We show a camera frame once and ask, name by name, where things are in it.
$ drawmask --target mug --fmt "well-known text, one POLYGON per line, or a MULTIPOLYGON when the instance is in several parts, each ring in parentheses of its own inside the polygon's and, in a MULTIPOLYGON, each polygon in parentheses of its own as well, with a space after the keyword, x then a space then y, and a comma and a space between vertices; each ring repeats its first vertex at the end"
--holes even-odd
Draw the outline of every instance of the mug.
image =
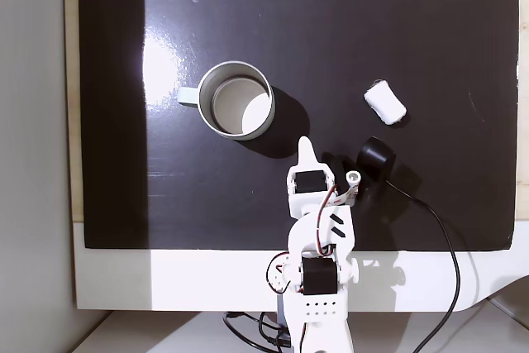
POLYGON ((197 105, 200 116, 217 134, 247 141, 263 134, 275 114, 274 93, 266 77, 246 62, 214 66, 197 88, 181 87, 179 103, 197 105))

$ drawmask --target white sponge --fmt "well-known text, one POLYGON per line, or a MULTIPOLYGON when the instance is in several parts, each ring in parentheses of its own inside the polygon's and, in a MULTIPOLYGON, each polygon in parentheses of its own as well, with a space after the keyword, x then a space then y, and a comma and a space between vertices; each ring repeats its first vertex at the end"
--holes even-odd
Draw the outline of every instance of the white sponge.
POLYGON ((400 122, 406 114, 406 108, 398 101, 385 80, 377 82, 364 94, 364 98, 387 125, 400 122))

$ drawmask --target black power cable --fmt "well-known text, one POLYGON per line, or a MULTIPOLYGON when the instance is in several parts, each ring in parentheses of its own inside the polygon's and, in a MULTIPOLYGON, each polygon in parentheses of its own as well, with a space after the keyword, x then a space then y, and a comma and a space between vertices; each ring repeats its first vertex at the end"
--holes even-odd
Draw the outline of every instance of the black power cable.
MULTIPOLYGON (((271 345, 276 345, 278 347, 278 351, 281 350, 281 347, 290 347, 290 341, 279 339, 278 337, 273 338, 272 336, 268 336, 265 334, 265 330, 263 330, 263 325, 266 325, 266 323, 263 321, 265 319, 266 312, 261 312, 259 316, 258 321, 258 328, 259 328, 259 334, 271 345)), ((278 334, 281 333, 282 335, 287 331, 285 327, 278 329, 278 334)))
POLYGON ((243 341, 244 343, 246 343, 247 345, 250 345, 252 347, 254 347, 255 349, 258 349, 260 351, 264 351, 264 352, 272 352, 272 353, 282 353, 281 351, 281 347, 291 347, 291 342, 290 340, 288 339, 280 339, 280 337, 282 335, 285 335, 285 334, 288 334, 288 328, 287 327, 281 327, 281 326, 272 326, 270 324, 268 324, 267 322, 264 322, 264 319, 265 319, 265 312, 262 312, 260 314, 260 317, 259 319, 251 316, 250 314, 248 313, 245 313, 245 312, 226 312, 224 313, 224 316, 222 317, 222 320, 224 321, 224 324, 226 324, 226 326, 229 328, 229 330, 235 335, 237 336, 241 341, 243 341), (250 338, 242 335, 231 323, 230 321, 228 320, 228 318, 237 318, 237 317, 241 317, 241 316, 245 316, 245 317, 248 317, 249 319, 255 321, 258 323, 258 326, 259 326, 259 333, 260 335, 272 346, 276 346, 277 347, 277 350, 272 350, 266 346, 262 346, 262 345, 259 345, 258 343, 252 341, 250 338), (272 330, 275 330, 277 332, 277 336, 276 337, 272 337, 272 336, 268 336, 265 334, 265 331, 263 330, 263 326, 266 326, 272 330))
POLYGON ((443 225, 442 220, 439 218, 439 216, 436 214, 435 211, 433 211, 433 208, 431 208, 428 204, 424 203, 422 200, 413 197, 411 194, 408 194, 404 192, 403 190, 397 188, 395 185, 393 185, 391 182, 386 180, 386 184, 393 188, 395 191, 399 192, 406 198, 409 198, 412 200, 415 204, 418 204, 420 207, 425 208, 427 211, 430 212, 431 215, 434 216, 434 218, 437 220, 437 223, 439 224, 439 227, 443 231, 443 234, 445 235, 446 244, 448 245, 448 248, 450 250, 450 255, 452 256, 452 260, 454 261, 454 268, 455 268, 455 294, 454 299, 452 299, 452 304, 448 308, 448 311, 446 312, 445 316, 441 319, 439 324, 428 334, 426 338, 424 338, 424 341, 422 341, 419 346, 413 351, 413 353, 418 353, 425 345, 434 337, 435 334, 438 333, 438 331, 445 325, 446 321, 448 320, 448 317, 454 312, 455 304, 457 303, 457 299, 460 296, 460 289, 461 289, 461 274, 460 274, 460 267, 457 263, 457 257, 455 256, 454 248, 452 247, 452 243, 450 242, 450 238, 448 237, 448 233, 446 232, 445 226, 443 225))
POLYGON ((265 353, 278 353, 278 351, 273 351, 272 349, 270 349, 268 347, 265 347, 265 346, 262 346, 262 345, 260 345, 258 343, 253 342, 250 338, 247 338, 246 336, 244 336, 240 332, 238 332, 237 329, 233 325, 231 325, 230 321, 228 320, 228 315, 229 314, 230 314, 229 312, 224 313, 224 316, 222 316, 222 320, 224 321, 224 324, 226 324, 226 327, 228 327, 228 329, 231 332, 233 332, 233 334, 237 338, 239 338, 241 341, 243 341, 247 345, 250 345, 251 347, 254 347, 255 349, 257 349, 259 351, 264 351, 265 353))

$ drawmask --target black surface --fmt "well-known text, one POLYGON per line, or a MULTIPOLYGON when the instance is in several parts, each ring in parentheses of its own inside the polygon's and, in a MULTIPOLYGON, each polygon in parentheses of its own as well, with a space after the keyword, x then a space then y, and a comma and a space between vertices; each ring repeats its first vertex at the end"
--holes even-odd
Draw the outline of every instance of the black surface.
MULTIPOLYGON (((457 250, 510 246, 518 0, 79 0, 79 17, 87 247, 286 248, 302 134, 346 169, 377 136, 397 154, 391 180, 440 213, 457 250), (225 60, 277 94, 255 141, 217 136, 160 93, 225 60), (363 99, 376 79, 408 109, 396 126, 363 99)), ((356 250, 447 250, 377 184, 353 215, 356 250)))

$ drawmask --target robotic arm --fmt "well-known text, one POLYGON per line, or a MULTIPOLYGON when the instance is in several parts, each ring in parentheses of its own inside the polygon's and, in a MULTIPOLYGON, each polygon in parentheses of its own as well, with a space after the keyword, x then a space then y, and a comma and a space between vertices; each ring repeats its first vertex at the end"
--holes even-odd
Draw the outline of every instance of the robotic arm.
POLYGON ((347 256, 355 246, 350 207, 360 174, 347 173, 349 190, 337 196, 334 174, 317 161, 305 136, 298 153, 298 165, 287 177, 290 215, 298 220, 288 236, 288 252, 276 256, 269 267, 280 276, 270 284, 283 295, 294 352, 352 353, 348 283, 358 282, 359 271, 347 256))

